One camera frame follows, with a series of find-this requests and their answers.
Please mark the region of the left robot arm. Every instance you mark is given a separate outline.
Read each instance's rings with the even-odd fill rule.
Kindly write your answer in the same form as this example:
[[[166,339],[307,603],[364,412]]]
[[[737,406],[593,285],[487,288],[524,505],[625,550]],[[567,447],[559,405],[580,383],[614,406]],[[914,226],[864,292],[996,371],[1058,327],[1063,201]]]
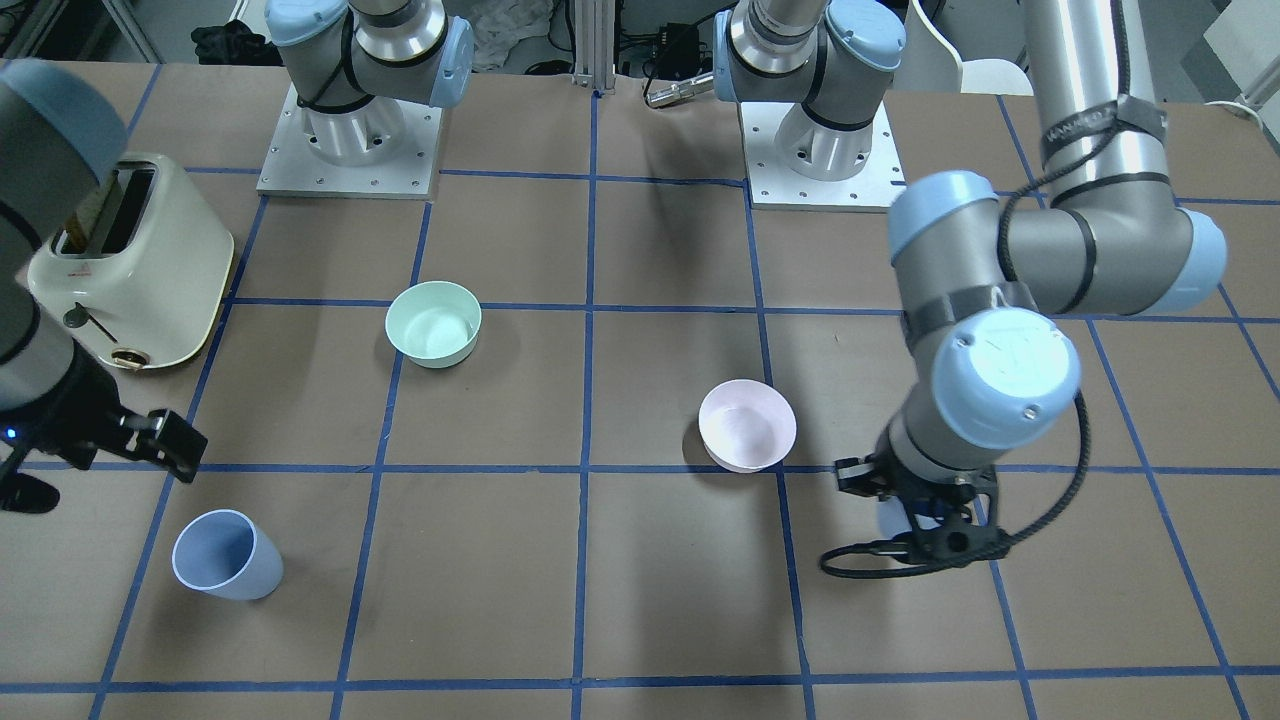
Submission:
[[[1134,1],[1024,10],[1041,174],[1007,199],[972,170],[910,182],[887,211],[890,264],[916,383],[873,454],[835,464],[838,488],[886,507],[893,537],[820,556],[847,579],[906,578],[1002,559],[1070,505],[1091,465],[1082,363],[1059,314],[1179,313],[1212,295],[1222,231],[1180,208],[1169,118],[1155,101]],[[996,462],[1066,407],[1079,432],[1060,498],[998,527]]]

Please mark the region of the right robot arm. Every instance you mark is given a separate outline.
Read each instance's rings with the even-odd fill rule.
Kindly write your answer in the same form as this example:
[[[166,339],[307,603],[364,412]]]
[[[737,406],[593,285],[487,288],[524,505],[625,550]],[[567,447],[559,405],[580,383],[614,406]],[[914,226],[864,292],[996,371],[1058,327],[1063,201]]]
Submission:
[[[440,1],[270,1],[264,19],[302,111],[352,117],[394,102],[457,106],[470,82],[474,27]],[[86,470],[101,452],[183,483],[207,438],[172,410],[141,415],[116,382],[14,282],[14,273],[104,187],[127,143],[111,104],[38,58],[3,70],[3,495],[35,483],[32,451]]]

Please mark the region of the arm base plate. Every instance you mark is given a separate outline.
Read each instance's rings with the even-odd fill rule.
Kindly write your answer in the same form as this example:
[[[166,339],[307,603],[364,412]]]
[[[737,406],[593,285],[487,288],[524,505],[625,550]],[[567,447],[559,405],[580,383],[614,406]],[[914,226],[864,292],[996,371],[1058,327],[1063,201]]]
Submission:
[[[883,213],[906,186],[887,108],[870,126],[837,131],[788,102],[739,105],[756,210]]]
[[[440,108],[389,97],[325,114],[302,108],[289,87],[256,190],[270,197],[429,201],[444,119]]]

